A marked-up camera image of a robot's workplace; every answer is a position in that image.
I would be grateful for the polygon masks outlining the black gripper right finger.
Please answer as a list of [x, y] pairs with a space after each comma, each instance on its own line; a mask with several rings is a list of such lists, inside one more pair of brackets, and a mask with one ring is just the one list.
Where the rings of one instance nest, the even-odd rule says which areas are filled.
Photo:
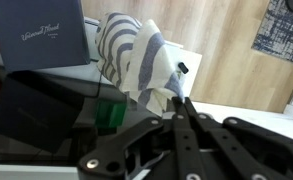
[[213, 149], [230, 180], [293, 180], [292, 138], [237, 117], [218, 123], [189, 98], [184, 106], [199, 147]]

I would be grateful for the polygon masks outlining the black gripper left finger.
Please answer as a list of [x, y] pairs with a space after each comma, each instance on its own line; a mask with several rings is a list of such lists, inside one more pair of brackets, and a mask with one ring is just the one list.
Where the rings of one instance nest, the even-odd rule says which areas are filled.
[[173, 100], [168, 116], [146, 118], [85, 154], [78, 162], [79, 180], [198, 180], [200, 155], [189, 99]]

